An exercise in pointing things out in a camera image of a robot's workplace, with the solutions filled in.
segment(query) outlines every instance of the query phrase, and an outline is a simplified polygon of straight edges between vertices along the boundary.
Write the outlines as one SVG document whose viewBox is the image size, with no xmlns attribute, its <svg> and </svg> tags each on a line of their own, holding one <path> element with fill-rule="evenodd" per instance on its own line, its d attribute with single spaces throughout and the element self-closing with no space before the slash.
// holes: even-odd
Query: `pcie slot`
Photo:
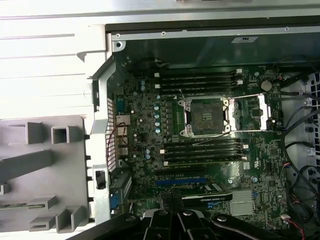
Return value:
<svg viewBox="0 0 320 240">
<path fill-rule="evenodd" d="M 205 171 L 206 171 L 206 168 L 203 166 L 200 166 L 200 167 L 167 168 L 167 169 L 155 170 L 154 172 L 156 176 L 164 176 L 164 175 L 202 173 Z"/>
<path fill-rule="evenodd" d="M 205 183 L 207 181 L 206 178 L 188 178 L 188 179 L 177 179 L 177 180 L 161 180 L 156 181 L 157 185 L 173 185 L 173 184 L 191 184 L 191 183 Z"/>
</svg>

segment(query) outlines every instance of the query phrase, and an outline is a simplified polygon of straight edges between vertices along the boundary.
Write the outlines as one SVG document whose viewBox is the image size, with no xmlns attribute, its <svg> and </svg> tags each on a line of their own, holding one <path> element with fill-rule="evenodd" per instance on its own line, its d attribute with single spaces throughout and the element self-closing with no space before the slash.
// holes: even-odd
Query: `connector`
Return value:
<svg viewBox="0 0 320 240">
<path fill-rule="evenodd" d="M 287 220 L 287 219 L 291 219 L 291 217 L 288 215 L 288 214 L 281 214 L 281 216 L 280 216 L 280 218 L 282 219 L 282 220 Z"/>
</svg>

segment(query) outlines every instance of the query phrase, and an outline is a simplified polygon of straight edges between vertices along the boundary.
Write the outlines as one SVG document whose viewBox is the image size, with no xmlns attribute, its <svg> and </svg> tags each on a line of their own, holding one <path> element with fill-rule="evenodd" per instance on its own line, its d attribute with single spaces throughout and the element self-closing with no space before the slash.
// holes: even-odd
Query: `black ram slot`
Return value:
<svg viewBox="0 0 320 240">
<path fill-rule="evenodd" d="M 224 154 L 224 153 L 241 153 L 241 149 L 234 149 L 234 148 L 220 148 L 220 149 L 207 149 L 205 151 L 193 151 L 193 152 L 186 152 L 186 151 L 179 151 L 176 152 L 168 152 L 164 155 L 164 159 L 172 158 L 172 157 L 184 157 L 184 156 L 204 156 L 207 154 Z"/>
<path fill-rule="evenodd" d="M 216 144 L 216 145 L 209 145 L 209 146 L 203 146 L 203 145 L 196 145 L 196 146 L 179 146 L 179 147 L 175 147 L 175 146 L 169 146 L 169 147 L 164 147 L 164 149 L 167 152 L 192 152 L 192 151 L 197 151 L 197 150 L 208 150 L 208 149 L 221 149 L 221 148 L 228 148 L 228 147 L 232 147 L 232 148 L 240 148 L 241 145 L 239 144 L 234 144 L 234 143 L 226 143 L 226 144 Z"/>
<path fill-rule="evenodd" d="M 181 157 L 166 157 L 165 161 L 192 161 L 192 160 L 202 160 L 202 159 L 223 159 L 228 157 L 236 157 L 241 155 L 237 151 L 230 151 L 226 153 L 219 153 L 219 154 L 206 154 L 206 155 L 192 155 L 190 156 L 181 156 Z"/>
<path fill-rule="evenodd" d="M 179 88 L 183 92 L 184 95 L 194 95 L 194 94 L 208 94 L 208 93 L 216 93 L 216 94 L 229 94 L 233 91 L 232 88 L 223 88 L 219 87 L 217 89 L 190 89 L 185 90 L 183 88 Z M 161 95 L 177 95 L 181 94 L 181 92 L 178 89 L 174 90 L 160 90 Z"/>
<path fill-rule="evenodd" d="M 179 74 L 177 76 L 174 76 L 174 75 L 164 75 L 162 77 L 161 80 L 164 80 L 164 81 L 170 81 L 170 80 L 173 80 L 173 79 L 195 79 L 195 78 L 203 78 L 203 79 L 206 79 L 206 78 L 223 78 L 223 77 L 233 77 L 235 76 L 235 74 L 233 74 L 232 72 L 229 72 L 229 71 L 225 71 L 225 72 L 210 72 L 210 73 L 201 73 L 201 74 L 196 74 L 196 73 L 187 73 L 187 74 Z"/>
<path fill-rule="evenodd" d="M 175 174 L 183 174 L 183 173 L 203 173 L 206 171 L 206 168 L 203 166 L 199 167 L 180 167 L 180 168 L 167 168 L 161 170 L 155 170 L 156 176 L 163 175 L 175 175 Z"/>
<path fill-rule="evenodd" d="M 167 161 L 167 166 L 187 166 L 194 164 L 217 164 L 223 162 L 239 162 L 242 161 L 241 156 L 225 156 L 225 157 L 212 157 L 206 159 L 181 159 L 179 161 Z"/>
<path fill-rule="evenodd" d="M 228 82 L 213 82 L 213 83 L 207 83 L 207 82 L 197 82 L 197 83 L 188 83 L 188 84 L 162 84 L 161 89 L 162 90 L 170 90 L 170 89 L 201 89 L 201 88 L 210 88 L 210 89 L 217 89 L 217 88 L 232 88 L 236 87 L 236 84 L 234 83 L 228 83 Z"/>
<path fill-rule="evenodd" d="M 210 142 L 204 142 L 201 146 L 210 146 L 217 144 L 226 144 L 226 143 L 240 143 L 240 139 L 231 138 L 231 139 L 211 139 Z M 179 146 L 189 146 L 192 147 L 192 144 L 198 144 L 199 141 L 185 141 L 185 142 L 167 142 L 164 144 L 165 147 L 179 147 Z"/>
</svg>

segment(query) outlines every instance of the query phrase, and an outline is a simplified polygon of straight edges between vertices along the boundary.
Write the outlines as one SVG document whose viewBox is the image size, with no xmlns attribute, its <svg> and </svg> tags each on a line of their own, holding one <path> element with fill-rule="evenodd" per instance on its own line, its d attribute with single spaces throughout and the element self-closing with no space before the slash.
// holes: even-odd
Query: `chip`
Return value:
<svg viewBox="0 0 320 240">
<path fill-rule="evenodd" d="M 193 100 L 191 126 L 194 135 L 223 133 L 225 126 L 222 101 L 219 98 Z"/>
<path fill-rule="evenodd" d="M 276 181 L 275 180 L 270 180 L 269 181 L 269 187 L 275 187 L 276 186 Z"/>
<path fill-rule="evenodd" d="M 278 149 L 276 149 L 276 148 L 271 148 L 271 149 L 270 149 L 270 155 L 271 155 L 271 156 L 277 156 L 277 155 L 278 155 Z"/>
</svg>

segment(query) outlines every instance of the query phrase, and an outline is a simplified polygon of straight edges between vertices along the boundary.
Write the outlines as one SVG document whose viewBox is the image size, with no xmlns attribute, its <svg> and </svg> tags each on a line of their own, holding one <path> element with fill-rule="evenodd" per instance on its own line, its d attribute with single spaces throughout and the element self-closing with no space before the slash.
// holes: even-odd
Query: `screw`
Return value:
<svg viewBox="0 0 320 240">
<path fill-rule="evenodd" d="M 227 218 L 225 216 L 218 216 L 216 218 L 219 222 L 226 222 L 227 221 Z"/>
<path fill-rule="evenodd" d="M 186 210 L 186 211 L 183 212 L 183 215 L 185 215 L 185 216 L 191 216 L 191 215 L 192 215 L 192 211 Z"/>
<path fill-rule="evenodd" d="M 126 219 L 127 222 L 131 222 L 131 221 L 134 221 L 136 220 L 136 218 L 134 216 L 130 216 Z"/>
<path fill-rule="evenodd" d="M 159 215 L 160 215 L 160 216 L 165 216 L 165 215 L 167 215 L 167 214 L 168 214 L 168 212 L 165 211 L 165 210 L 159 212 Z"/>
</svg>

